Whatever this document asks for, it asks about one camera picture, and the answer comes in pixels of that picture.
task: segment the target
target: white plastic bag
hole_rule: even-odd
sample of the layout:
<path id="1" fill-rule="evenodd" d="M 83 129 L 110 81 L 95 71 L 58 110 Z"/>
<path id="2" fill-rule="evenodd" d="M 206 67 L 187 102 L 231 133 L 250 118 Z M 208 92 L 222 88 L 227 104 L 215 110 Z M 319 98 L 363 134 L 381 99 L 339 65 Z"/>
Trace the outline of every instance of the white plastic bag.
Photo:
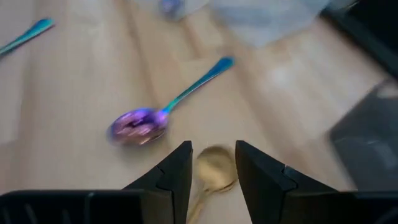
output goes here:
<path id="1" fill-rule="evenodd" d="M 211 0 L 215 14 L 243 41 L 261 47 L 311 24 L 329 0 Z"/>

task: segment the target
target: blue object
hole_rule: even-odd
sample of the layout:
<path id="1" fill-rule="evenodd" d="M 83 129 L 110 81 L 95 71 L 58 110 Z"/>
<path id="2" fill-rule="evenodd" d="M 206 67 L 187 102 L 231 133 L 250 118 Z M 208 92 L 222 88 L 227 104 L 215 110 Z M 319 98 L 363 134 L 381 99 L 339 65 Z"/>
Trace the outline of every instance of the blue object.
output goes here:
<path id="1" fill-rule="evenodd" d="M 54 20 L 51 18 L 45 18 L 37 21 L 31 28 L 29 28 L 24 34 L 13 40 L 12 42 L 6 44 L 0 48 L 0 58 L 10 51 L 14 50 L 18 46 L 27 42 L 28 40 L 38 36 L 44 31 L 54 26 Z"/>
<path id="2" fill-rule="evenodd" d="M 191 92 L 196 90 L 197 88 L 201 87 L 206 82 L 210 81 L 212 78 L 216 77 L 217 75 L 225 72 L 229 68 L 234 65 L 234 59 L 232 57 L 223 57 L 217 64 L 208 71 L 208 73 L 202 76 L 198 81 L 196 81 L 192 86 L 187 88 L 184 92 L 178 95 L 173 101 L 171 101 L 163 111 L 166 113 L 170 113 L 173 110 L 173 107 L 177 105 L 182 99 L 188 96 Z"/>
<path id="3" fill-rule="evenodd" d="M 182 18 L 184 11 L 184 1 L 160 0 L 160 11 L 166 18 L 177 21 Z"/>

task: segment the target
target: spoon bowl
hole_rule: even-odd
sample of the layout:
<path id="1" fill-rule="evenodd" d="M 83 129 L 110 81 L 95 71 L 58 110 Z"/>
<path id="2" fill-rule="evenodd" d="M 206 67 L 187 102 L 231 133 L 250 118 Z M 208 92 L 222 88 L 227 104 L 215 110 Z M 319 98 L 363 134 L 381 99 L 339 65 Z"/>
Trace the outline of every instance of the spoon bowl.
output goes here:
<path id="1" fill-rule="evenodd" d="M 120 144 L 142 145 L 153 141 L 166 131 L 168 117 L 173 108 L 191 92 L 232 67 L 231 57 L 221 58 L 204 76 L 172 100 L 164 109 L 139 108 L 120 116 L 110 126 L 111 140 Z"/>
<path id="2" fill-rule="evenodd" d="M 110 127 L 111 139 L 123 144 L 142 145 L 166 131 L 168 114 L 153 108 L 140 108 L 120 116 Z"/>
<path id="3" fill-rule="evenodd" d="M 203 182 L 203 187 L 188 211 L 188 224 L 196 222 L 205 200 L 212 193 L 227 192 L 238 180 L 232 153 L 222 146 L 208 147 L 199 154 L 195 164 L 195 174 Z"/>

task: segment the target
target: gold spoon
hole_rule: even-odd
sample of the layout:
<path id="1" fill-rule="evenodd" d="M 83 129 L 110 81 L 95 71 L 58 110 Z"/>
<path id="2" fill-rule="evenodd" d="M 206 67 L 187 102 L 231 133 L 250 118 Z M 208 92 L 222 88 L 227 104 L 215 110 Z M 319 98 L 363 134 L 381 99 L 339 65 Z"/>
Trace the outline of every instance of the gold spoon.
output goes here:
<path id="1" fill-rule="evenodd" d="M 194 171 L 195 175 L 203 182 L 203 188 L 188 211 L 187 224 L 196 222 L 205 200 L 212 193 L 231 190 L 238 179 L 232 153 L 222 146 L 211 146 L 204 149 L 197 158 Z"/>

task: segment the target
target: black device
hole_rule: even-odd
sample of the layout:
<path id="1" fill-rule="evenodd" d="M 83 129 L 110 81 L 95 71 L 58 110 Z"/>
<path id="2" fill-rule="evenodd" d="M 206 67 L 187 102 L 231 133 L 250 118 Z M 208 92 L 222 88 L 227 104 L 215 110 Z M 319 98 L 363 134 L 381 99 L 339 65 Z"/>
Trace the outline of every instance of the black device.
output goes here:
<path id="1" fill-rule="evenodd" d="M 239 182 L 253 223 L 398 223 L 398 193 L 337 192 L 236 142 Z M 0 223 L 174 223 L 187 217 L 192 145 L 183 142 L 122 190 L 23 190 L 0 197 Z"/>
<path id="2" fill-rule="evenodd" d="M 322 15 L 398 80 L 397 10 L 395 0 L 331 0 Z"/>
<path id="3" fill-rule="evenodd" d="M 377 85 L 330 130 L 330 141 L 359 190 L 398 189 L 398 91 Z"/>

